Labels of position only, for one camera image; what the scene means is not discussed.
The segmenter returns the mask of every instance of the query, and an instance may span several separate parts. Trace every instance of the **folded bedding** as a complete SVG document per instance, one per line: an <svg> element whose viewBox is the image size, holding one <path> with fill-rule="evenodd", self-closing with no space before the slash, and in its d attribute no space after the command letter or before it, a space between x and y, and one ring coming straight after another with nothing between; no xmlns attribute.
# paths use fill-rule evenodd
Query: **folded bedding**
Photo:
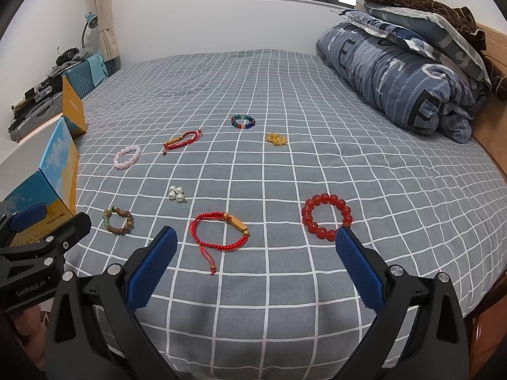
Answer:
<svg viewBox="0 0 507 380"><path fill-rule="evenodd" d="M326 32L317 51L399 127L419 135L437 130L457 143L469 141L470 121L486 100L483 83L348 23Z"/></svg>
<svg viewBox="0 0 507 380"><path fill-rule="evenodd" d="M365 0L391 7L404 7L426 11L445 18L477 51L486 49L486 33L477 26L472 12L467 7L451 8L435 0Z"/></svg>
<svg viewBox="0 0 507 380"><path fill-rule="evenodd" d="M507 77L495 63L482 53L486 50L486 33L480 28L468 7L450 8L435 0L365 0L372 15L397 25L413 25L421 32L437 36L434 45L448 51L464 69L485 72L491 91L501 101L507 100Z"/></svg>

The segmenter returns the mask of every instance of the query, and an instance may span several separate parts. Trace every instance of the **cardboard box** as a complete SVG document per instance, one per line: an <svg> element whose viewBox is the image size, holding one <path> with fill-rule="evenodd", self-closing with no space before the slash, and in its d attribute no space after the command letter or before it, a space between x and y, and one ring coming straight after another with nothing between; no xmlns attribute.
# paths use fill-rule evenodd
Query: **cardboard box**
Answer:
<svg viewBox="0 0 507 380"><path fill-rule="evenodd" d="M46 205L46 218L18 233L11 246L36 242L75 214L79 156L67 121L62 114L50 119L0 162L0 215Z"/></svg>
<svg viewBox="0 0 507 380"><path fill-rule="evenodd" d="M75 93L74 89L63 76L63 100L62 100L62 113L67 123L67 127L73 138L79 137L86 133L85 112L83 109L83 102Z"/></svg>

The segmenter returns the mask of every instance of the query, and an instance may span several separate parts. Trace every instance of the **blue printed pillow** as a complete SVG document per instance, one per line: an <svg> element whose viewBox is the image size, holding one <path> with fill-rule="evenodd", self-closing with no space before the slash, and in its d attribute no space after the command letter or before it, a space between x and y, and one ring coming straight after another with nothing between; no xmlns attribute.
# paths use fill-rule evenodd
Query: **blue printed pillow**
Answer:
<svg viewBox="0 0 507 380"><path fill-rule="evenodd" d="M483 81L491 87L481 56L441 15L372 2L364 3L364 8L373 17L408 28L423 36L461 67L469 77Z"/></svg>
<svg viewBox="0 0 507 380"><path fill-rule="evenodd" d="M464 82L468 82L465 72L458 67L449 57L434 48L431 43L416 32L408 28L397 26L375 18L365 12L356 10L344 10L341 13L347 22L366 31L375 37L384 38L405 50L417 53L449 67Z"/></svg>

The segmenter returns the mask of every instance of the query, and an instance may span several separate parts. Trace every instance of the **bracelet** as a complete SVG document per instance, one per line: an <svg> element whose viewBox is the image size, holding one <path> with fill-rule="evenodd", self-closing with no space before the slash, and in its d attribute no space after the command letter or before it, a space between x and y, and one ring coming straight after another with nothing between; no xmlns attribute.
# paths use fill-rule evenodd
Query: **bracelet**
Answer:
<svg viewBox="0 0 507 380"><path fill-rule="evenodd" d="M236 120L244 120L244 121L248 120L249 123L240 124L240 123L237 123ZM250 117L249 115L237 114L237 115L233 115L231 117L231 124L232 124L232 127L237 128L237 129L251 129L255 125L255 120L252 117Z"/></svg>
<svg viewBox="0 0 507 380"><path fill-rule="evenodd" d="M135 151L134 155L130 157L126 162L120 162L120 158L122 158L125 154L131 151ZM115 166L117 170L123 170L136 164L140 156L141 156L141 147L136 145L128 146L116 153L115 158L112 161L112 164Z"/></svg>
<svg viewBox="0 0 507 380"><path fill-rule="evenodd" d="M336 237L336 230L328 231L324 227L319 227L318 224L313 221L312 210L315 206L320 206L321 203L329 203L336 206L336 208L341 211L343 216L342 227L350 227L352 225L353 218L350 215L351 210L350 207L347 206L345 200L338 199L338 196L335 194L316 194L311 199L305 201L305 206L301 209L301 214L303 215L303 224L308 227L308 232L316 234L321 240L327 238L330 242L333 242Z"/></svg>
<svg viewBox="0 0 507 380"><path fill-rule="evenodd" d="M111 218L112 214L116 213L120 217L124 217L127 219L127 222L122 228L116 228L111 226L109 219ZM126 235L127 233L130 233L130 229L134 224L134 219L132 217L132 214L130 214L130 211L123 211L120 210L118 207L112 206L110 209L104 210L104 224L106 225L106 229L113 234L116 235Z"/></svg>
<svg viewBox="0 0 507 380"><path fill-rule="evenodd" d="M187 137L191 134L193 134L194 137L184 141L183 143L180 143L180 141L183 140L184 137ZM166 155L169 150L174 150L175 148L188 146L189 144L192 144L194 141L198 140L201 137L202 131L200 129L197 131L187 131L186 133L182 134L179 137L174 137L173 139L166 141L164 143L164 151L162 152L162 154Z"/></svg>
<svg viewBox="0 0 507 380"><path fill-rule="evenodd" d="M226 246L223 246L221 244L211 244L206 243L203 241L200 241L197 237L196 228L199 221L203 219L211 219L211 220L221 220L225 221L226 223L229 223L233 225L237 230L243 233L243 237L240 238L237 242L233 244L228 244ZM233 251L239 249L243 244L245 244L250 237L250 232L247 229L247 226L244 225L241 221L239 221L236 217L234 217L231 214L228 213L222 213L219 211L213 211L212 213L203 213L199 214L192 223L190 223L190 233L192 234L192 237L195 239L197 244L199 245L199 249L201 250L202 256L206 259L206 261L209 263L209 268L211 270L211 275L216 273L216 265L215 261L213 260L213 257L204 249L204 247L208 247L210 249L220 250L220 251Z"/></svg>

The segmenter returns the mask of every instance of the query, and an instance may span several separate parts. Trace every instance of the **brown blanket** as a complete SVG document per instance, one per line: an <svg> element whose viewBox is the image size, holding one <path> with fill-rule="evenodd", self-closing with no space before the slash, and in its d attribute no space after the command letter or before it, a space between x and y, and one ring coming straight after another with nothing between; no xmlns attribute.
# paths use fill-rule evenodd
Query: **brown blanket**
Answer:
<svg viewBox="0 0 507 380"><path fill-rule="evenodd" d="M501 101L507 100L507 77L496 67L489 57L485 57L483 50L486 49L486 33L477 26L475 18L468 7L451 8L435 0L365 0L385 4L392 7L412 8L413 10L433 12L444 17L460 33L466 41L483 58L493 93Z"/></svg>

